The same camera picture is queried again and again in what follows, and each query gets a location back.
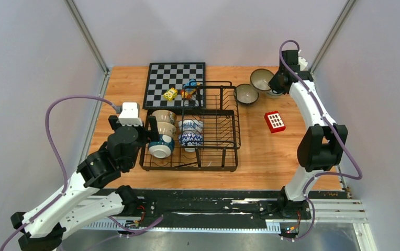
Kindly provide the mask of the teal glazed large bowl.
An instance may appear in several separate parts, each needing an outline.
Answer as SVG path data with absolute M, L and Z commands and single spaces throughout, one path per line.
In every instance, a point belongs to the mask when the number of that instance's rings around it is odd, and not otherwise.
M 235 99 L 243 105 L 252 105 L 259 99 L 259 93 L 250 84 L 238 85 L 234 92 Z

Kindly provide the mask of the white grid pattern bowl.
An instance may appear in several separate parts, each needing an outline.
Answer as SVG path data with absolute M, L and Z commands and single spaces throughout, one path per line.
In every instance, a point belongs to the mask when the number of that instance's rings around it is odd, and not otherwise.
M 269 90 L 268 92 L 266 92 L 266 96 L 269 98 L 279 98 L 282 95 L 282 93 L 278 93 L 275 90 Z

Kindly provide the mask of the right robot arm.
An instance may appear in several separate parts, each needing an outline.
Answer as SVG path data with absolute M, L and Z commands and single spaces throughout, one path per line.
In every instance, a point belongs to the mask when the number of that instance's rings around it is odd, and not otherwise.
M 283 218 L 291 218 L 296 213 L 304 213 L 307 208 L 306 196 L 318 180 L 318 175 L 329 171 L 340 163 L 342 147 L 335 133 L 346 141 L 348 130 L 337 125 L 321 102 L 312 80 L 300 82 L 300 66 L 281 63 L 269 85 L 276 93 L 289 94 L 304 119 L 307 128 L 298 148 L 299 167 L 292 180 L 281 189 L 277 200 L 277 213 Z

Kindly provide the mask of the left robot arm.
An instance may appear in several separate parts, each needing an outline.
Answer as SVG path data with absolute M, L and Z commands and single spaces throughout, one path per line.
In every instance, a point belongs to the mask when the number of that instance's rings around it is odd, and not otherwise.
M 78 165 L 63 188 L 31 211 L 11 216 L 13 227 L 22 233 L 18 240 L 21 250 L 56 250 L 64 239 L 88 224 L 121 213 L 132 216 L 138 211 L 139 200 L 134 190 L 125 185 L 103 199 L 77 207 L 134 168 L 139 150 L 159 140 L 154 116 L 149 118 L 149 127 L 141 123 L 123 125 L 116 116 L 108 120 L 113 134 Z

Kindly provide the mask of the black patterned rim bowl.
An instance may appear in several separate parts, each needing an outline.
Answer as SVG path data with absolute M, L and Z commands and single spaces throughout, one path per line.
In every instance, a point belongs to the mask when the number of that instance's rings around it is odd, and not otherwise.
M 250 84 L 259 92 L 268 92 L 272 88 L 269 81 L 274 77 L 274 74 L 267 69 L 256 69 L 250 75 Z

